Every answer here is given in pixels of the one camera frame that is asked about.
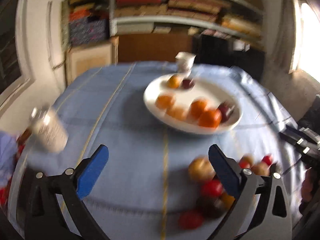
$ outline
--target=bright window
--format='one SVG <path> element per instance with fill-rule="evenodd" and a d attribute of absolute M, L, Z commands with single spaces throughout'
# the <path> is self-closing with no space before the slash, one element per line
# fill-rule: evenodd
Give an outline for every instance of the bright window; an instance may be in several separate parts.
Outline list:
<path fill-rule="evenodd" d="M 320 22 L 307 3 L 301 4 L 302 41 L 298 68 L 320 82 Z"/>

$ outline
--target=orange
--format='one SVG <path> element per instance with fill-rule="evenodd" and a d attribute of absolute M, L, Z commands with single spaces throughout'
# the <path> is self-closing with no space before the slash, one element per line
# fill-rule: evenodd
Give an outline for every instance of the orange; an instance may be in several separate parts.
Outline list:
<path fill-rule="evenodd" d="M 169 80 L 167 81 L 167 86 L 169 88 L 178 88 L 181 83 L 181 78 L 178 75 L 173 75 Z"/>
<path fill-rule="evenodd" d="M 219 109 L 209 109 L 199 118 L 199 126 L 217 128 L 221 122 L 222 114 Z"/>
<path fill-rule="evenodd" d="M 181 106 L 169 107 L 166 114 L 179 121 L 185 121 L 187 118 L 187 111 Z"/>
<path fill-rule="evenodd" d="M 173 95 L 159 95 L 156 99 L 155 105 L 161 110 L 165 110 L 174 105 L 175 99 Z"/>
<path fill-rule="evenodd" d="M 207 108 L 207 105 L 208 105 L 208 100 L 206 99 L 194 100 L 190 106 L 190 115 L 194 119 L 198 119 Z"/>

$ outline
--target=patterned fabric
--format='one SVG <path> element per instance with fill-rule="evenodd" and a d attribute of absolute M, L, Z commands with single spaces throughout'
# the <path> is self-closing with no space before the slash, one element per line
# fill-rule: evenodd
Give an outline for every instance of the patterned fabric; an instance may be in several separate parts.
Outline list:
<path fill-rule="evenodd" d="M 0 188 L 7 186 L 13 174 L 17 151 L 18 146 L 15 138 L 0 131 Z"/>
<path fill-rule="evenodd" d="M 192 69 L 193 75 L 216 83 L 239 101 L 243 117 L 232 131 L 196 136 L 163 125 L 146 109 L 143 93 L 152 80 L 176 69 L 175 64 L 163 62 L 118 64 L 90 69 L 68 86 L 54 104 L 69 133 L 66 148 L 50 154 L 30 138 L 12 180 L 10 222 L 16 225 L 16 201 L 27 164 L 47 175 L 61 174 L 104 144 L 109 161 L 84 203 L 111 239 L 207 239 L 221 220 L 208 221 L 193 231 L 181 231 L 177 225 L 179 213 L 193 208 L 199 196 L 199 185 L 189 181 L 187 172 L 195 157 L 218 144 L 235 160 L 251 153 L 259 162 L 272 153 L 284 170 L 298 159 L 277 136 L 286 123 L 296 125 L 294 120 L 271 93 L 237 67 L 196 65 Z M 294 217 L 301 175 L 298 165 L 284 177 Z M 69 228 L 77 232 L 59 200 Z M 253 212 L 254 207 L 240 233 Z"/>
<path fill-rule="evenodd" d="M 106 19 L 90 22 L 89 18 L 84 17 L 69 23 L 71 46 L 103 41 L 109 35 Z"/>

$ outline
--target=metal screw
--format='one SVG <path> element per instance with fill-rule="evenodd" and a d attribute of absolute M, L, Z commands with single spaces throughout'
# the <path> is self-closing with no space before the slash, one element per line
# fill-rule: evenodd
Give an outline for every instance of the metal screw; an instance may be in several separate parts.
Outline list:
<path fill-rule="evenodd" d="M 73 174 L 73 168 L 66 169 L 66 171 L 64 173 L 67 175 Z"/>
<path fill-rule="evenodd" d="M 243 172 L 245 175 L 251 175 L 251 174 L 252 174 L 252 171 L 250 171 L 249 169 L 243 169 L 242 172 Z"/>
<path fill-rule="evenodd" d="M 280 179 L 280 178 L 281 178 L 280 174 L 277 173 L 277 172 L 275 172 L 275 173 L 273 174 L 273 176 L 274 176 L 276 179 Z"/>
<path fill-rule="evenodd" d="M 41 179 L 43 176 L 43 173 L 42 172 L 38 172 L 37 175 L 36 175 L 36 178 L 37 179 Z"/>

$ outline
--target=tomato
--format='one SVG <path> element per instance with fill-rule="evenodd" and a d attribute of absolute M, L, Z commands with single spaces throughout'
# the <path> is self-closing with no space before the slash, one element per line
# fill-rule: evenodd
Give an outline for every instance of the tomato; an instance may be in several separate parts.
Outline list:
<path fill-rule="evenodd" d="M 241 169 L 250 169 L 251 168 L 250 163 L 248 163 L 245 160 L 240 160 L 239 166 L 241 167 Z"/>
<path fill-rule="evenodd" d="M 270 166 L 273 162 L 273 157 L 272 155 L 266 155 L 263 157 L 263 159 L 261 160 L 261 162 L 264 162 L 265 164 L 267 164 L 268 166 Z"/>
<path fill-rule="evenodd" d="M 201 195 L 209 197 L 219 197 L 222 194 L 223 186 L 217 179 L 210 180 L 202 185 Z"/>
<path fill-rule="evenodd" d="M 233 202 L 235 201 L 235 198 L 228 195 L 226 192 L 222 193 L 220 199 L 224 203 L 226 209 L 230 209 L 230 207 L 233 205 Z"/>
<path fill-rule="evenodd" d="M 196 229 L 204 222 L 204 217 L 197 210 L 182 213 L 179 217 L 179 226 L 182 229 Z"/>

